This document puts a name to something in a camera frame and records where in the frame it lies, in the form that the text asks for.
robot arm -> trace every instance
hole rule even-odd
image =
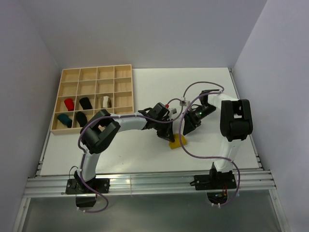
[[[204,90],[200,95],[218,91]],[[200,99],[201,106],[189,110],[185,116],[183,134],[186,135],[201,125],[201,119],[220,110],[220,131],[223,136],[218,156],[234,160],[241,142],[253,131],[250,103],[248,100],[239,100],[226,94],[211,94]],[[232,170],[231,162],[218,159],[214,162],[216,171],[227,173]]]
[[[154,108],[148,108],[145,110],[140,110],[135,113],[135,115],[146,116],[148,118],[169,121],[169,110],[162,103],[158,103]],[[142,117],[126,117],[126,115],[121,115],[120,118],[106,118],[100,120],[98,123],[87,127],[90,123],[99,117],[103,116],[118,116],[115,114],[109,114],[106,110],[99,111],[81,130],[86,130],[82,137],[82,144],[87,151],[85,155],[85,160],[83,163],[83,178],[85,182],[93,182],[96,176],[96,166],[101,152],[105,151],[111,144],[115,135],[121,131],[128,130],[146,130],[155,129],[157,131],[157,136],[168,141],[174,142],[172,122],[171,123],[156,123],[149,119]],[[82,187],[83,184],[80,180],[80,170],[76,171],[74,174],[75,179],[78,184]]]
[[[204,90],[200,95],[216,90]],[[248,100],[238,100],[225,94],[212,94],[200,98],[201,106],[195,110],[190,109],[185,115],[185,125],[183,134],[186,135],[201,125],[201,119],[214,112],[216,109],[221,110],[220,131],[224,137],[220,154],[218,156],[234,160],[241,142],[246,139],[247,135],[253,131],[250,104]],[[169,121],[169,110],[161,103],[154,108],[148,108],[136,112],[148,118]],[[81,130],[86,129],[82,137],[82,143],[87,148],[87,154],[83,164],[84,181],[92,186],[95,181],[95,170],[101,152],[106,150],[113,138],[118,132],[126,130],[157,130],[157,136],[168,141],[174,142],[172,123],[156,123],[151,120],[140,117],[125,117],[117,119],[103,119],[98,123],[87,127],[88,124],[102,116],[117,116],[109,114],[106,110],[99,111]],[[232,164],[224,159],[218,159],[214,162],[210,172],[211,181],[214,188],[222,182],[232,181]],[[86,190],[80,180],[80,171],[76,171],[74,178],[81,190]]]

red object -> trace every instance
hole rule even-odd
[[[73,111],[74,110],[74,102],[73,102],[73,100],[71,98],[65,99],[64,103],[65,103],[65,105],[66,105],[66,107],[67,107],[67,109],[69,111]]]

yellow block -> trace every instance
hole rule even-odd
[[[171,149],[175,149],[175,148],[178,148],[178,147],[181,147],[180,145],[180,141],[179,141],[179,135],[178,134],[174,134],[174,138],[175,138],[175,142],[170,142],[169,143],[169,147]],[[183,145],[186,145],[187,144],[187,141],[185,139],[185,137],[182,135],[182,143]]]

wooden organizer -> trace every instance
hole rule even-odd
[[[83,112],[88,121],[101,110],[100,97],[109,96],[111,108],[106,110],[114,114],[130,114],[134,112],[132,66],[116,65],[80,69],[64,69],[62,71],[57,100],[55,104],[51,132],[53,134],[78,133],[81,130],[75,116]],[[88,97],[91,110],[83,110],[79,103],[81,98]],[[74,111],[68,111],[64,100],[71,98]],[[73,120],[72,128],[63,125],[59,114],[66,114]]]

white table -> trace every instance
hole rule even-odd
[[[212,81],[225,87],[225,93],[237,97],[227,68],[133,69],[135,111],[180,98],[186,87],[196,81]],[[202,90],[216,88],[208,84],[192,86],[186,99],[192,100]],[[179,106],[173,102],[170,107]],[[187,149],[199,156],[215,156],[222,136],[220,114],[215,111],[202,125],[186,136]],[[174,133],[178,122],[174,122]],[[82,152],[77,147],[79,134],[49,136],[41,175],[67,175],[71,166],[80,165]],[[156,136],[155,130],[132,130],[118,133],[98,161],[97,173],[123,174],[209,170],[213,160],[195,159],[181,148],[171,150],[168,141]],[[241,145],[235,160],[241,169],[258,168],[250,138]]]

